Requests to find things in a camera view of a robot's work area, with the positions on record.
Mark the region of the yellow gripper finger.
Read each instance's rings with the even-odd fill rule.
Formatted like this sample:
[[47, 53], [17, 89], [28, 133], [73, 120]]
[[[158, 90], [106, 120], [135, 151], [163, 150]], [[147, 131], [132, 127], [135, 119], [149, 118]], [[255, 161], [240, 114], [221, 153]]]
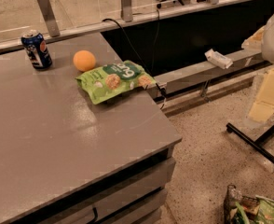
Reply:
[[274, 68], [266, 71], [248, 113], [255, 122], [266, 122], [274, 114]]
[[261, 50], [261, 43], [264, 33], [264, 26], [258, 29], [253, 35], [243, 41], [241, 47], [243, 49]]

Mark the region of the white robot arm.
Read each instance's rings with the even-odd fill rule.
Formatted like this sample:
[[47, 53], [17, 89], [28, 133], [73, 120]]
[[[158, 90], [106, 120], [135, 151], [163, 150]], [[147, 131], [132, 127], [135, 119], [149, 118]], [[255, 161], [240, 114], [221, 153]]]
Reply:
[[[274, 14], [267, 24], [245, 39], [243, 49], [259, 50], [262, 58], [274, 64]], [[257, 85], [257, 94], [247, 117], [254, 122], [266, 122], [274, 114], [274, 67], [262, 75], [262, 82]]]

